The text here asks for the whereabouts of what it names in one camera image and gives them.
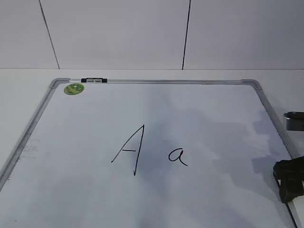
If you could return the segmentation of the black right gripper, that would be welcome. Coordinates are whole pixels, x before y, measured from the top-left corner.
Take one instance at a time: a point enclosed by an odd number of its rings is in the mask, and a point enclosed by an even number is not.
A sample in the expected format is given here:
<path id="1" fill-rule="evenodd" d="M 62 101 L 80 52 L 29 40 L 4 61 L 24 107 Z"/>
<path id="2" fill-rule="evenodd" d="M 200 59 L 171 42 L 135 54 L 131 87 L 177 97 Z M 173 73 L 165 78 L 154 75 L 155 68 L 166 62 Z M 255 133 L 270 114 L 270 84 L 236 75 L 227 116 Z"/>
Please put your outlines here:
<path id="1" fill-rule="evenodd" d="M 294 198 L 304 195 L 304 157 L 281 160 L 275 163 L 273 173 L 281 180 L 279 196 L 282 203 L 289 203 Z"/>

